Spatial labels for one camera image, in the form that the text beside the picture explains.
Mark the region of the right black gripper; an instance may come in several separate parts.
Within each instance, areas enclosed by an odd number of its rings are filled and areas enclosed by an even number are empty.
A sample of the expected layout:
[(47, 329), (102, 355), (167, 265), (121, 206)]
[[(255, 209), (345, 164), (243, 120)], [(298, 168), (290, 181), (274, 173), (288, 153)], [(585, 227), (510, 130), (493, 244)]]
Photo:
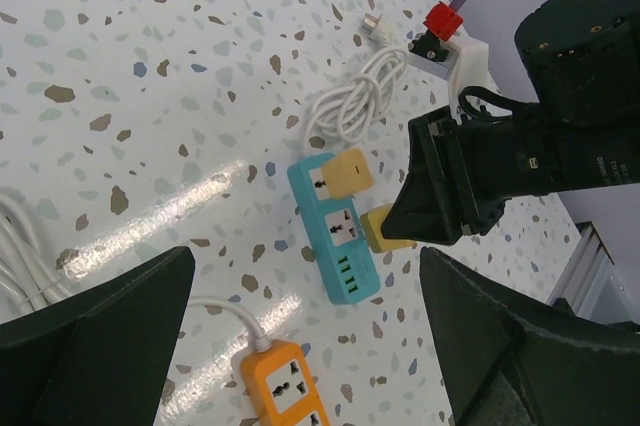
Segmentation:
[(505, 201), (480, 191), (463, 145), (467, 134), (490, 125), (467, 117), (457, 122), (448, 107), (409, 121), (408, 171), (382, 222), (385, 239), (453, 245), (489, 233)]

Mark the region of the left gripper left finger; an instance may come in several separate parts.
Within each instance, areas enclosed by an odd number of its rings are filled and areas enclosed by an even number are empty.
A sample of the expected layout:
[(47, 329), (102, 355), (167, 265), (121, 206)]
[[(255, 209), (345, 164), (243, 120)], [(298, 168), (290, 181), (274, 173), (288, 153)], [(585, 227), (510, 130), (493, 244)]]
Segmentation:
[(194, 272), (191, 250), (174, 247), (2, 324), (2, 424), (152, 424)]

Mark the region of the blue power strip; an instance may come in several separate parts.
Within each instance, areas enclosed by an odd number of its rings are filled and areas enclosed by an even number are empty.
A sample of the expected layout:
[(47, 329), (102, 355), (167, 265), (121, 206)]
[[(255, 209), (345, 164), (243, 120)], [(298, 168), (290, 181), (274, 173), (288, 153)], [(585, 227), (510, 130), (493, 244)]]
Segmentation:
[(287, 170), (329, 300), (357, 304), (376, 294), (380, 277), (352, 198), (332, 199), (321, 167), (331, 152), (306, 157)]

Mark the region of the yellow plug adapter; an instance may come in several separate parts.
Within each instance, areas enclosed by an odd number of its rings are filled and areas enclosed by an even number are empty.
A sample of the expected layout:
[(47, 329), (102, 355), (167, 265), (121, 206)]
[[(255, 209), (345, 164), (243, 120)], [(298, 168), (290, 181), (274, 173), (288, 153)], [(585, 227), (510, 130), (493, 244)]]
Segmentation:
[(321, 166), (329, 197), (343, 199), (364, 192), (373, 186), (364, 153), (357, 148), (332, 157)]

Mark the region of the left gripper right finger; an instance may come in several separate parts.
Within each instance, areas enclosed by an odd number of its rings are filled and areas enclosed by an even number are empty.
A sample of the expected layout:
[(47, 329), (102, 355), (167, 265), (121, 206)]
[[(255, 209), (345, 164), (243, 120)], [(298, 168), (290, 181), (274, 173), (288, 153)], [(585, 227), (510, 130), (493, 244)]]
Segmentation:
[(433, 247), (420, 284), (457, 425), (636, 425), (639, 336), (494, 282)]

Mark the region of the yellow plug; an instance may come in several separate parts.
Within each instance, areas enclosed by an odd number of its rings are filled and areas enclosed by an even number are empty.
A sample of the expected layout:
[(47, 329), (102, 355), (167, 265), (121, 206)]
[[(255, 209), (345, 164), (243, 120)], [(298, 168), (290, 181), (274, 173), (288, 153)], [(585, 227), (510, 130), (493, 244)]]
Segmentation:
[(417, 244), (406, 239), (387, 239), (382, 233), (382, 224), (392, 205), (386, 204), (375, 207), (360, 217), (360, 223), (370, 249), (376, 253), (386, 253), (398, 249), (414, 248)]

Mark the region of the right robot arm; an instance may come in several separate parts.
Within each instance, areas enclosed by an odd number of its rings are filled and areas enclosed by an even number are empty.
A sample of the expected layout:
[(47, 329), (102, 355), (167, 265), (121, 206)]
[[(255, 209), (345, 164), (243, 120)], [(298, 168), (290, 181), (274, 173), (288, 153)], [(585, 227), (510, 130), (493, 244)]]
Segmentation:
[(465, 86), (408, 124), (408, 174), (381, 225), (422, 243), (420, 282), (458, 425), (635, 425), (639, 327), (602, 325), (443, 252), (508, 200), (639, 179), (639, 0), (548, 0), (515, 44), (537, 101)]

